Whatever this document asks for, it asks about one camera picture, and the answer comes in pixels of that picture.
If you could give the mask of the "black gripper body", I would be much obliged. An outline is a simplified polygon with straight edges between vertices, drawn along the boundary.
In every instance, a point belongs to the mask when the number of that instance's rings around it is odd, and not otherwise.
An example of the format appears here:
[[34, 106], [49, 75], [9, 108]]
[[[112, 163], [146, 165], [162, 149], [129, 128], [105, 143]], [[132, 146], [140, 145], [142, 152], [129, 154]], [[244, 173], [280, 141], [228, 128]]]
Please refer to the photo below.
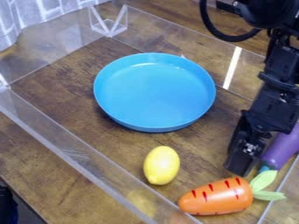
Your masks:
[[299, 50], [274, 45], [265, 58], [262, 81], [250, 108], [241, 112], [238, 130], [246, 140], [272, 131], [289, 134], [299, 119]]

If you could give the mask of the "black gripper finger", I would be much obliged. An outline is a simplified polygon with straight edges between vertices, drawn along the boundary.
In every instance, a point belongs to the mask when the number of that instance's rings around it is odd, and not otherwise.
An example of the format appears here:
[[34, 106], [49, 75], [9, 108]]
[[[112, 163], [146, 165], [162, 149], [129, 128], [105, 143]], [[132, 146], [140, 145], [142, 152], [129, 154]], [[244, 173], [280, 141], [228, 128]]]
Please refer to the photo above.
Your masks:
[[265, 149], [268, 134], [252, 128], [245, 117], [237, 121], [229, 144], [224, 168], [240, 177], [250, 172]]

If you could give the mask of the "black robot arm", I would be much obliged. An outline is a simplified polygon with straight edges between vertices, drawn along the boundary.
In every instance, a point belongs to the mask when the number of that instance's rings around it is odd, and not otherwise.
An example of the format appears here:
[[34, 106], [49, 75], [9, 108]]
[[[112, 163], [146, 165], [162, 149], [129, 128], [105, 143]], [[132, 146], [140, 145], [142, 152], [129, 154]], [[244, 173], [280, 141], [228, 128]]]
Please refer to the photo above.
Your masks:
[[272, 132], [288, 134], [299, 120], [299, 0], [242, 0], [234, 3], [249, 25], [265, 29], [269, 42], [262, 81], [249, 109], [241, 112], [228, 144], [224, 168], [244, 177], [265, 149]]

